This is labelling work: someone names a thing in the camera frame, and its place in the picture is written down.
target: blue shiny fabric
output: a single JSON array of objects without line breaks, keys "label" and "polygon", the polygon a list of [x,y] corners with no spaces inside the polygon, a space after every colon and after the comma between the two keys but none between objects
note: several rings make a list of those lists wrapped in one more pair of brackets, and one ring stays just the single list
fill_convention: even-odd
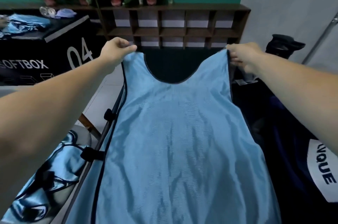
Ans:
[{"label": "blue shiny fabric", "polygon": [[22,34],[28,31],[44,29],[50,26],[47,18],[13,14],[9,17],[8,25],[0,32],[0,37],[4,35]]},{"label": "blue shiny fabric", "polygon": [[123,64],[96,223],[280,223],[263,152],[230,98],[226,50],[179,84],[154,78],[143,53]]},{"label": "blue shiny fabric", "polygon": [[[77,183],[79,177],[76,173],[85,164],[80,154],[86,146],[76,145],[76,140],[77,134],[70,131],[43,166],[25,184],[2,221],[32,223],[45,218],[52,207],[62,206],[50,201],[53,193]],[[44,177],[49,175],[50,179],[37,182],[38,173]]]}]

